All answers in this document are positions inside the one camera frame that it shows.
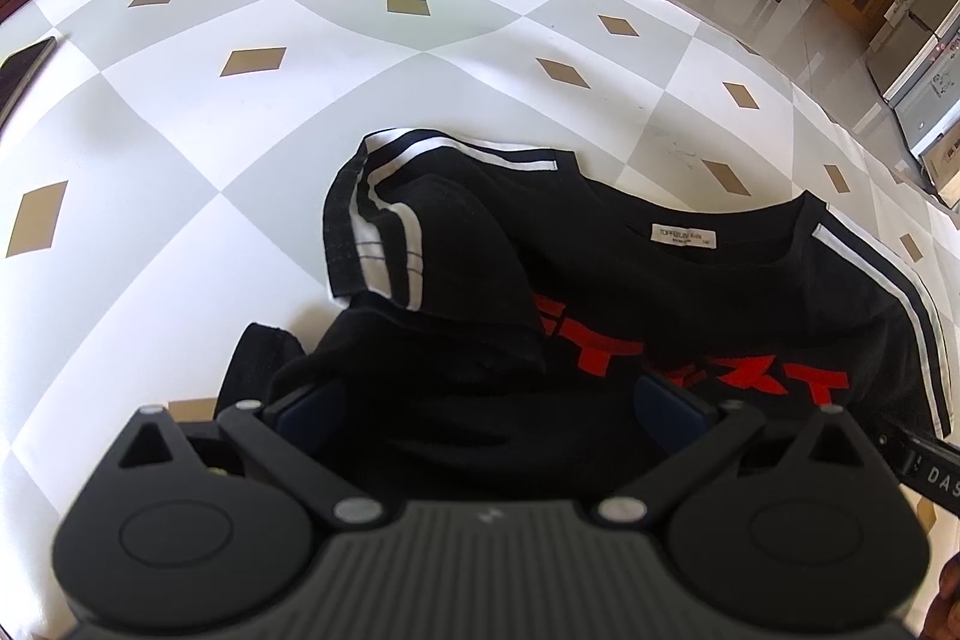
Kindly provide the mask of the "cardboard box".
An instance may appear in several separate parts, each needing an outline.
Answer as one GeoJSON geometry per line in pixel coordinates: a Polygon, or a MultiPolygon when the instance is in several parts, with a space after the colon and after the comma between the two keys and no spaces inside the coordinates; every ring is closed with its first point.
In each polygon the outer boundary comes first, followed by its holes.
{"type": "Polygon", "coordinates": [[[960,195],[960,136],[957,126],[941,134],[921,155],[921,160],[935,192],[949,208],[953,208],[960,195]]]}

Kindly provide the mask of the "checkered diamond tablecloth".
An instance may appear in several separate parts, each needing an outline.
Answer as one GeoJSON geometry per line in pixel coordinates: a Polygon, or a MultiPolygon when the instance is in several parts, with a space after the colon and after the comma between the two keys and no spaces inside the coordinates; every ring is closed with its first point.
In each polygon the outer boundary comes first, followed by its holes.
{"type": "Polygon", "coordinates": [[[197,408],[245,326],[335,316],[320,214],[371,131],[576,152],[620,190],[735,211],[812,191],[958,330],[958,220],[914,186],[841,27],[761,0],[32,0],[57,48],[2,131],[2,624],[53,638],[60,518],[146,403],[197,408]]]}

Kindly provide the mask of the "smartphone on table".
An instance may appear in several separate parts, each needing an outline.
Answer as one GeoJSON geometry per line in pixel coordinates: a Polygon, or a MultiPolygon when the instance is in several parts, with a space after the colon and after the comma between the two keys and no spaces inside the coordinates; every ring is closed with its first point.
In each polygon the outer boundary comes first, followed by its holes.
{"type": "Polygon", "coordinates": [[[47,37],[11,53],[0,69],[0,124],[7,123],[32,81],[57,48],[57,38],[47,37]]]}

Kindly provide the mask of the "silver refrigerator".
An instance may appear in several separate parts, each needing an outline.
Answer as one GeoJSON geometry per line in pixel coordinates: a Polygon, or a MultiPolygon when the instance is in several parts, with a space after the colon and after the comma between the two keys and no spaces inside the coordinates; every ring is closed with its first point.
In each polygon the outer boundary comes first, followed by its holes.
{"type": "Polygon", "coordinates": [[[869,45],[867,71],[895,107],[942,52],[958,19],[958,0],[895,0],[869,45]]]}

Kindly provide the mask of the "black jacket with white stripes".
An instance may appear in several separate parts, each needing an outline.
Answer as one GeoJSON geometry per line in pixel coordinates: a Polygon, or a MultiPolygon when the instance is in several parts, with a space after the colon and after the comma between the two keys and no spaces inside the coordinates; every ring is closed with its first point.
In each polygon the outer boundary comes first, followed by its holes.
{"type": "Polygon", "coordinates": [[[340,312],[314,349],[251,325],[218,401],[301,393],[306,447],[376,497],[605,497],[654,463],[641,376],[775,420],[823,404],[944,436],[934,298],[811,193],[682,213],[568,151],[366,136],[322,214],[340,312]]]}

